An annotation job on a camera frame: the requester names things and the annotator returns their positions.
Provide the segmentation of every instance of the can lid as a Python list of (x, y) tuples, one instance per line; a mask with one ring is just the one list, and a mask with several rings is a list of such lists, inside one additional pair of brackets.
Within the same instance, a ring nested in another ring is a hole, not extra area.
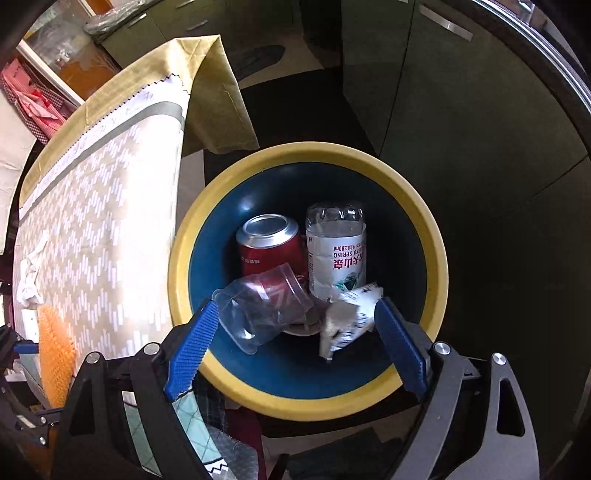
[(294, 219), (277, 213), (266, 213), (246, 221), (236, 232), (239, 244), (250, 248), (272, 248), (282, 245), (297, 235)]

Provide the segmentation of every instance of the cabinet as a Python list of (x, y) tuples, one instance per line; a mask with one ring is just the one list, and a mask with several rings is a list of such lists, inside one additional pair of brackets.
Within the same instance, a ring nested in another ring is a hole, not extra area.
[(414, 0), (342, 0), (343, 94), (379, 155), (398, 89)]
[(417, 1), (381, 159), (422, 195), (444, 240), (510, 212), (585, 155), (562, 107), (503, 42), (439, 0)]
[(118, 28), (102, 45), (123, 68), (165, 41), (148, 10)]
[(591, 163), (575, 127), (505, 43), (417, 0), (380, 158), (418, 190), (446, 244), (439, 338), (463, 355), (507, 355), (547, 468), (591, 364)]
[(178, 37), (221, 35), (226, 53), (258, 46), (258, 39), (292, 23), (289, 0), (162, 0), (116, 30), (102, 45), (126, 67)]

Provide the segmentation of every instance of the trash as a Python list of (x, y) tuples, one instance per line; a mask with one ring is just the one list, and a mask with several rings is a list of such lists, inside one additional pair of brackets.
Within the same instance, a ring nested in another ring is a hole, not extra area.
[(359, 203), (318, 203), (306, 217), (310, 293), (321, 305), (365, 284), (365, 222)]
[(289, 263), (305, 288), (308, 265), (299, 230), (294, 219), (277, 213), (258, 215), (246, 221), (236, 232), (242, 275), (263, 273)]
[(17, 302), (27, 308), (41, 305), (43, 296), (37, 290), (35, 281), (41, 266), (41, 253), (49, 241), (49, 230), (43, 230), (35, 249), (21, 260), (21, 278), (17, 286)]
[(287, 263), (234, 280), (212, 300), (224, 330), (249, 355), (313, 307)]
[(384, 289), (375, 283), (340, 294), (326, 310), (320, 331), (320, 356), (328, 361), (333, 353), (374, 329), (375, 304)]
[(134, 15), (140, 14), (159, 0), (132, 0), (111, 8), (102, 15), (95, 15), (86, 25), (84, 31), (100, 43), (117, 28), (126, 23)]

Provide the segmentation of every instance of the orange brush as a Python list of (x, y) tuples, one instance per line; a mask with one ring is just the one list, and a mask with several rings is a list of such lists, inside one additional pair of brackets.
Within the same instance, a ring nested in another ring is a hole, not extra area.
[(41, 305), (37, 319), (41, 384), (51, 406), (63, 407), (74, 373), (74, 343), (55, 308)]

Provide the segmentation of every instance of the tile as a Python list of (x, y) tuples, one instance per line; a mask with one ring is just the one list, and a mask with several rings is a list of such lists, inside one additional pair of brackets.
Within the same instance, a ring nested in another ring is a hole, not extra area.
[(134, 441), (135, 451), (138, 454), (139, 462), (143, 465), (147, 463), (154, 455), (148, 443), (148, 438), (143, 426), (139, 426), (135, 433), (131, 436)]
[(158, 468), (158, 464), (156, 463), (154, 457), (152, 457), (149, 462), (142, 466), (148, 469), (150, 472), (156, 473), (156, 475), (161, 475), (160, 469)]
[(217, 451), (217, 448), (211, 448), (210, 446), (205, 448), (203, 454), (199, 456), (203, 463), (213, 462), (214, 460), (217, 460), (220, 457), (221, 455), (220, 452)]
[(184, 397), (178, 399), (173, 405), (175, 405), (175, 407), (178, 405), (178, 409), (175, 408), (175, 410), (183, 411), (189, 415), (194, 415), (195, 412), (199, 411), (197, 400), (192, 392), (189, 392)]
[(189, 415), (186, 412), (183, 412), (182, 410), (179, 410), (177, 412), (177, 417), (181, 423), (181, 426), (183, 427), (183, 430), (186, 432), (189, 428), (189, 423), (191, 422), (193, 416)]
[(195, 453), (197, 453), (199, 458), (202, 458), (203, 452), (206, 450), (206, 447), (198, 442), (195, 442), (194, 440), (191, 440), (191, 445), (193, 446), (193, 449), (195, 450)]
[(187, 428), (187, 436), (192, 442), (199, 442), (204, 447), (209, 441), (209, 432), (201, 418), (192, 418)]
[(131, 434), (137, 430), (139, 425), (141, 424), (141, 420), (139, 419), (139, 412), (138, 409), (135, 407), (131, 407), (124, 403), (125, 408), (125, 416), (127, 417), (127, 423), (129, 425), (129, 431)]

